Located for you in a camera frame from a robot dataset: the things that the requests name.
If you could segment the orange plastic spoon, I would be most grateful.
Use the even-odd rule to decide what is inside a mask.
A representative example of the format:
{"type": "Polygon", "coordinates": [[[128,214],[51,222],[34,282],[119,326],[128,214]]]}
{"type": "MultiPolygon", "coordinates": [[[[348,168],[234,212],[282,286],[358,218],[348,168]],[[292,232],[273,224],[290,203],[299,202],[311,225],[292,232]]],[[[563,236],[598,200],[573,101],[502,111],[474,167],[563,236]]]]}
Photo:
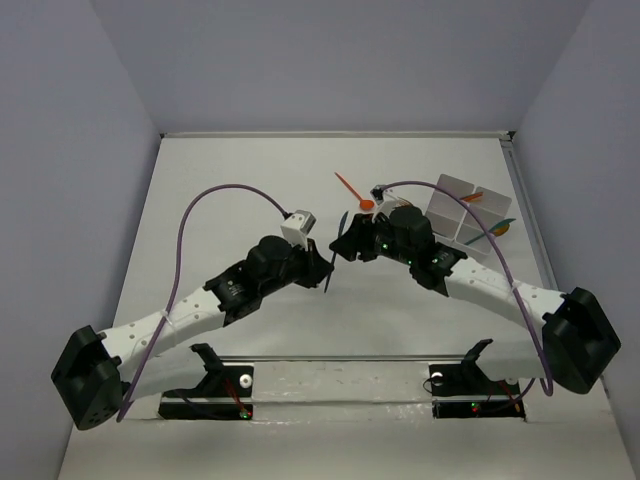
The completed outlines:
{"type": "Polygon", "coordinates": [[[374,200],[363,197],[348,181],[338,172],[335,172],[336,178],[343,184],[343,186],[356,198],[358,207],[362,211],[371,211],[375,208],[376,203],[374,200]]]}

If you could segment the teal plastic knife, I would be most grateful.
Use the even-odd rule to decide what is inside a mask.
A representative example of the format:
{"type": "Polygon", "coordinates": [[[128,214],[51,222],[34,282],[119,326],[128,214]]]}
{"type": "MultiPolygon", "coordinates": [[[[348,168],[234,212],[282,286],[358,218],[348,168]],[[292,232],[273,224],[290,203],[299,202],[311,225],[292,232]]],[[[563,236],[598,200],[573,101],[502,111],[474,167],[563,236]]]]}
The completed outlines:
{"type": "MultiPolygon", "coordinates": [[[[494,226],[492,226],[488,232],[491,236],[493,237],[499,237],[504,235],[510,228],[510,225],[515,222],[516,219],[515,218],[505,218],[499,222],[497,222],[494,226]]],[[[475,237],[472,237],[470,240],[466,241],[464,243],[465,246],[470,246],[473,243],[483,239],[486,237],[485,233],[481,233],[475,237]]]]}

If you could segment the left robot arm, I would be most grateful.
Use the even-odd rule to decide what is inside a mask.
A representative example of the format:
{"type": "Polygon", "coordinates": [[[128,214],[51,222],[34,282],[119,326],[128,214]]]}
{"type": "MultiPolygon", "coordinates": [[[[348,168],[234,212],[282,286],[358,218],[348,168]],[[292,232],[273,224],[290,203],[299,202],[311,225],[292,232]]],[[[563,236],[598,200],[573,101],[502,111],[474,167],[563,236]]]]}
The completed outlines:
{"type": "Polygon", "coordinates": [[[74,331],[51,380],[75,427],[95,428],[123,413],[126,403],[165,391],[150,368],[166,351],[256,312],[291,284],[316,288],[333,270],[313,242],[292,246],[266,236],[245,259],[170,307],[120,327],[74,331]]]}

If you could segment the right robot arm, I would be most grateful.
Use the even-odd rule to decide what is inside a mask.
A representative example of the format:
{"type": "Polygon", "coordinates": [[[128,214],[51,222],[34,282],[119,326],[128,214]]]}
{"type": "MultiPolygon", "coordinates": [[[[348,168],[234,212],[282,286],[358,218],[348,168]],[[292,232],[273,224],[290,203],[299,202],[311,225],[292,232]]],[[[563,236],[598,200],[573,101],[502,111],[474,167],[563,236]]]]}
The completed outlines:
{"type": "Polygon", "coordinates": [[[329,246],[353,262],[385,257],[408,266],[423,288],[479,306],[527,332],[523,341],[478,341],[460,363],[470,391],[494,382],[551,379],[575,394],[588,393],[621,348],[596,297],[576,287],[569,293],[510,280],[465,252],[435,239],[431,223],[413,206],[389,214],[357,214],[329,246]]]}

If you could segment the copper metal spoon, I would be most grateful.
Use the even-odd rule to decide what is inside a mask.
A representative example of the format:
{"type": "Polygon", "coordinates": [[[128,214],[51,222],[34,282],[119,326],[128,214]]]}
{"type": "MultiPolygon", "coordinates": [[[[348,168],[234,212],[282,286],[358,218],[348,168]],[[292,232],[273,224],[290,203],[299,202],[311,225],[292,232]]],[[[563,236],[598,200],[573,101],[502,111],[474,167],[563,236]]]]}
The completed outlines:
{"type": "Polygon", "coordinates": [[[509,230],[509,228],[510,228],[509,224],[498,226],[492,230],[492,234],[494,236],[502,236],[509,230]]]}

